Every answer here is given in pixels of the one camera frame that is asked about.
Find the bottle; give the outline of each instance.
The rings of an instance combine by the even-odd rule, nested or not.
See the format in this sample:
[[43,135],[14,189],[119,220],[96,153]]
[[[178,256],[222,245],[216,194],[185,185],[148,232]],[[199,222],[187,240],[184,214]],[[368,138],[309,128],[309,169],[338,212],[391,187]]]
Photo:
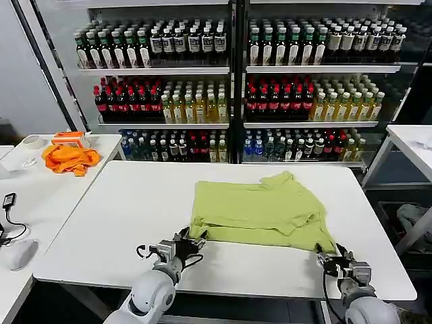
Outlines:
[[117,59],[118,67],[120,69],[126,69],[126,46],[122,43],[122,39],[120,38],[120,33],[118,31],[114,30],[111,35],[114,39],[114,53],[115,58]]
[[333,120],[335,122],[344,122],[346,112],[349,110],[350,105],[350,94],[349,92],[343,92],[342,97],[340,98],[339,105],[333,114]]
[[400,49],[402,48],[402,43],[404,42],[406,36],[406,27],[400,27],[393,37],[390,48],[388,50],[387,61],[396,62],[399,61]]
[[370,122],[374,122],[375,120],[377,120],[377,116],[379,114],[379,111],[381,110],[382,107],[382,102],[383,102],[383,98],[385,96],[384,92],[378,92],[377,93],[377,97],[375,98],[375,102],[372,105],[372,108],[369,110],[370,112],[370,116],[369,116],[369,121]]
[[313,156],[315,158],[319,158],[323,153],[324,149],[324,138],[319,138],[318,141],[315,142],[315,147],[313,149]]
[[348,145],[346,146],[344,156],[342,157],[343,162],[351,161],[352,160],[352,153],[356,149],[356,144],[353,138],[350,138],[348,140]]
[[303,40],[303,54],[302,54],[302,65],[308,65],[311,60],[311,54],[313,50],[313,33],[315,28],[308,27]]
[[300,45],[298,42],[299,38],[300,38],[300,28],[293,27],[291,32],[291,42],[288,45],[290,49],[290,52],[288,53],[288,65],[294,65],[297,63],[298,48]]
[[304,144],[304,157],[306,159],[309,159],[312,156],[313,147],[314,147],[313,139],[308,138],[308,140]]
[[315,49],[315,57],[313,59],[314,65],[320,65],[323,60],[325,44],[327,42],[326,40],[327,33],[328,33],[327,27],[321,27],[319,29],[318,43],[317,43],[317,48]]
[[294,160],[299,161],[302,158],[303,150],[304,150],[304,139],[299,138],[296,145],[296,156],[294,157]]
[[330,93],[330,98],[324,107],[324,111],[322,116],[324,117],[324,122],[332,122],[333,114],[336,110],[336,99],[338,98],[338,94],[336,92]]
[[195,95],[195,100],[196,100],[196,122],[198,124],[203,124],[205,123],[205,104],[203,101],[203,96],[199,93],[197,93]]
[[138,31],[138,40],[140,42],[139,51],[141,55],[141,62],[144,68],[151,68],[151,60],[149,53],[149,40],[147,39],[146,32],[143,30]]
[[95,37],[94,32],[87,32],[86,36],[88,39],[88,44],[89,44],[88,48],[90,49],[90,55],[93,59],[94,66],[97,69],[103,69],[105,62],[102,59],[103,56],[99,53],[100,46]]
[[331,61],[335,61],[336,57],[338,56],[338,50],[342,39],[341,29],[341,26],[336,26],[329,35],[325,56]]
[[186,111],[186,122],[188,124],[194,124],[194,110],[192,108],[192,96],[190,94],[186,94],[184,96],[186,101],[185,111]]
[[286,28],[279,27],[279,32],[277,33],[276,42],[276,60],[275,65],[285,64],[285,48],[286,48]]
[[360,109],[360,98],[362,97],[361,92],[354,93],[352,98],[351,108],[348,108],[345,114],[345,118],[348,122],[355,122],[358,110]]
[[369,112],[371,112],[372,109],[372,97],[373,93],[366,92],[366,95],[364,96],[363,103],[360,105],[359,112],[357,112],[357,120],[365,122],[368,120],[368,115],[370,115]]

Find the white table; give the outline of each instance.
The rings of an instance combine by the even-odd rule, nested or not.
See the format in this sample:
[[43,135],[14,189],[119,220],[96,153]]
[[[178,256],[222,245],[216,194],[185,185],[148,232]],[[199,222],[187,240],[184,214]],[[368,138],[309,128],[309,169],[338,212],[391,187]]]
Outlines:
[[[63,284],[130,288],[154,261],[153,257],[141,260],[135,248],[171,239],[189,223],[197,181],[257,183],[283,170],[291,171],[324,204],[329,231],[337,242],[372,266],[371,283],[378,297],[416,298],[372,207],[352,172],[344,167],[112,161],[76,207],[34,276]],[[314,252],[207,242],[202,253],[204,260],[182,274],[178,290],[323,297],[323,270]],[[328,283],[329,296],[339,298],[336,281],[328,279]]]
[[[414,164],[425,177],[432,182],[432,151],[418,143],[432,136],[432,126],[429,125],[388,125],[388,136],[381,145],[368,173],[362,181],[366,188],[369,180],[377,173],[385,158],[392,150],[393,144]],[[430,208],[411,228],[411,230],[396,244],[396,252],[401,255],[408,250],[432,225],[432,208]]]
[[[52,135],[41,135],[46,139]],[[26,157],[36,157],[36,165],[26,169],[14,171],[11,177],[0,180],[0,199],[6,194],[15,192],[16,205],[11,208],[12,221],[24,222],[30,231],[27,239],[38,241],[38,250],[34,258],[20,271],[10,271],[0,265],[0,322],[11,323],[16,313],[29,294],[34,279],[32,272],[34,266],[43,256],[55,236],[68,220],[68,217],[84,196],[90,185],[101,172],[109,160],[114,158],[122,137],[120,135],[91,136],[96,140],[93,148],[102,156],[101,161],[88,169],[83,178],[75,177],[73,173],[57,174],[45,167],[41,154],[45,147],[30,151],[20,143],[0,160],[8,169],[17,169]],[[11,225],[5,220],[4,211],[0,210],[0,222],[7,235],[18,234],[20,226]]]

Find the beverage refrigerator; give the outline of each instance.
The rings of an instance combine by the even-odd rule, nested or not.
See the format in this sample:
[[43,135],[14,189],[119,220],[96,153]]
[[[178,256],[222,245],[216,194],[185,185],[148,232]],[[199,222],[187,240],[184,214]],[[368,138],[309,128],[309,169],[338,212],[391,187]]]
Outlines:
[[[386,125],[411,110],[406,99],[431,33],[425,19],[429,6],[422,0],[16,1],[42,56],[51,62],[53,85],[67,89],[62,91],[69,97],[66,106],[80,116],[82,125],[77,128],[122,133],[131,159],[152,159],[149,151],[134,152],[140,137],[149,141],[155,136],[157,146],[165,140],[165,150],[170,138],[178,141],[182,136],[193,146],[187,161],[318,163],[364,173]],[[363,48],[356,51],[353,44],[363,26]],[[397,37],[402,50],[390,55],[386,51],[398,47],[393,41]],[[363,84],[366,90],[350,92],[354,84]],[[325,103],[317,110],[321,86]],[[203,110],[196,104],[200,90]],[[337,108],[331,104],[333,92]],[[344,96],[349,110],[355,111],[356,92],[361,103],[366,102],[365,114],[357,107],[358,113],[350,117],[344,106],[347,110],[339,116]],[[378,98],[382,104],[374,115]],[[124,103],[128,108],[122,114]],[[248,109],[251,105],[256,111]],[[261,144],[255,154],[257,134]],[[289,136],[293,155],[287,155]],[[275,153],[278,143],[281,149],[281,137],[283,154]],[[313,137],[313,148],[308,137]],[[322,155],[315,153],[321,145]],[[348,147],[356,154],[344,157]],[[212,149],[216,159],[211,158]],[[221,158],[219,151],[225,149],[228,157]],[[296,159],[299,150],[302,154]]]

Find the orange cloth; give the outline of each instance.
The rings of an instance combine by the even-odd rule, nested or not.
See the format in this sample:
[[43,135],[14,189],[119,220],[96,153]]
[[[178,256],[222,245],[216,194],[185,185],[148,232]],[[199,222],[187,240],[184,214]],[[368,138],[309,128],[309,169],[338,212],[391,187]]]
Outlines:
[[94,167],[101,156],[89,148],[72,147],[67,145],[50,145],[42,153],[45,165],[55,173],[71,172],[82,177],[88,167]]

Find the white mouse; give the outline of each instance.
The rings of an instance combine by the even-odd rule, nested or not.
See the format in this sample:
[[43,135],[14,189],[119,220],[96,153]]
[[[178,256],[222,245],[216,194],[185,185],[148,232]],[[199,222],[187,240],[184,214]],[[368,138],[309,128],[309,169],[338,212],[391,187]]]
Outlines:
[[12,245],[2,246],[0,248],[0,262],[9,270],[20,270],[31,260],[37,248],[38,242],[34,240],[17,241]]

